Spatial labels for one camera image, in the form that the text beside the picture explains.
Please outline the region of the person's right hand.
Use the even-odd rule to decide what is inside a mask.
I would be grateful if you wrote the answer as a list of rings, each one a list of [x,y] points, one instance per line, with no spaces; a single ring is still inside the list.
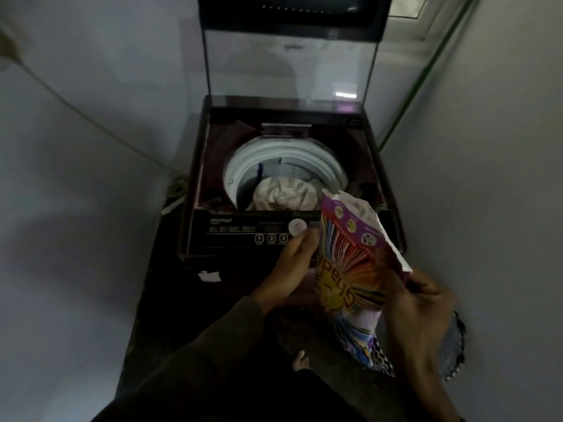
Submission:
[[[404,292],[384,304],[389,335],[389,360],[428,357],[439,369],[439,349],[451,322],[457,298],[444,285],[420,269],[423,291]]]

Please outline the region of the person's left hand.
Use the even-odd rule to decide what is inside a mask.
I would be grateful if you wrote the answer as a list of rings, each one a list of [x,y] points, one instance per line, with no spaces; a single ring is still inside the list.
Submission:
[[[282,251],[271,273],[251,294],[263,314],[268,314],[275,307],[282,305],[303,281],[308,271],[284,268],[281,263]]]

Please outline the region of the colourful detergent packet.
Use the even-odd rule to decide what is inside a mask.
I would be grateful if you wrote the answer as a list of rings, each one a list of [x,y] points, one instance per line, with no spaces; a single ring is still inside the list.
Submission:
[[[391,263],[405,283],[412,268],[390,240],[378,214],[364,200],[323,190],[321,235],[316,266],[320,303],[344,350],[366,368],[388,376],[394,369],[376,327],[385,302],[377,260],[390,250]]]

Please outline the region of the person's left forearm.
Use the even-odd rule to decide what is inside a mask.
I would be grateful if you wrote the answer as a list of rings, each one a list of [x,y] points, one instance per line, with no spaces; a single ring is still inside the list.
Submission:
[[[170,355],[132,392],[91,422],[188,422],[249,359],[264,331],[264,312],[240,299],[190,344]]]

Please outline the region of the person's right forearm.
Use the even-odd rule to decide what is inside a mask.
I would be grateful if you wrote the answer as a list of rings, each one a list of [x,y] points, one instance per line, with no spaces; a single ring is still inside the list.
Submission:
[[[444,389],[432,358],[393,363],[407,422],[466,422]]]

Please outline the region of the beige crumpled laundry cloth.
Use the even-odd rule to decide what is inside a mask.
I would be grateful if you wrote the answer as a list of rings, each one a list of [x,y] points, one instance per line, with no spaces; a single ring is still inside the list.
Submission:
[[[315,211],[320,208],[321,191],[317,180],[269,177],[253,191],[247,211]]]

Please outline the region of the dark maroon top-load washing machine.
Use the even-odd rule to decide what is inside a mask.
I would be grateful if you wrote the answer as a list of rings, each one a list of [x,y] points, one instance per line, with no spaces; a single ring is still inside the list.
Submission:
[[[188,268],[218,271],[234,259],[276,259],[295,218],[317,226],[315,211],[238,210],[225,192],[223,171],[237,149],[259,137],[310,138],[333,151],[348,174],[344,190],[379,215],[398,251],[407,251],[396,199],[364,109],[359,113],[214,107],[204,99],[179,233]]]

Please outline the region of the white washer drum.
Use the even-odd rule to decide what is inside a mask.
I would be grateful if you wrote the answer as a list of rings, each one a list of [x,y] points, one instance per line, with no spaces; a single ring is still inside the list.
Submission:
[[[238,210],[246,210],[257,185],[269,177],[317,180],[336,193],[349,185],[348,174],[333,151],[317,140],[259,137],[236,150],[223,171],[223,185]]]

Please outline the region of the transparent washing machine lid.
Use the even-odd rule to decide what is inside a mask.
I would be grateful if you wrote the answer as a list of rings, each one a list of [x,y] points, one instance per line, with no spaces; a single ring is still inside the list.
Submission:
[[[198,0],[211,106],[359,113],[392,0]]]

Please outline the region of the green pipe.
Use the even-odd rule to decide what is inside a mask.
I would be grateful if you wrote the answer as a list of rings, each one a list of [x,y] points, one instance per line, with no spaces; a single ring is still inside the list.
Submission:
[[[454,20],[452,21],[452,23],[447,28],[447,31],[445,32],[443,38],[440,40],[440,43],[438,44],[436,50],[434,51],[433,55],[431,56],[429,62],[423,68],[423,70],[420,73],[418,79],[413,84],[411,91],[406,96],[403,105],[401,106],[401,108],[399,109],[399,111],[397,113],[397,116],[395,117],[395,119],[393,120],[391,125],[389,126],[386,134],[384,134],[382,141],[378,144],[378,146],[377,146],[378,152],[381,152],[385,148],[388,141],[390,141],[390,139],[392,138],[392,136],[393,136],[394,132],[396,131],[397,127],[400,125],[401,121],[403,120],[403,117],[405,116],[405,114],[410,109],[410,107],[411,107],[412,103],[414,102],[415,98],[417,97],[419,91],[422,89],[423,85],[426,83],[426,80],[430,76],[430,73],[433,71],[433,68],[438,63],[438,60],[440,60],[442,53],[444,52],[444,50],[449,45],[450,40],[452,39],[454,34],[457,32],[458,27],[461,25],[461,22],[465,19],[465,16],[469,12],[469,10],[472,8],[475,1],[476,0],[465,0],[463,2],[463,4],[460,7],[458,13],[454,17]]]

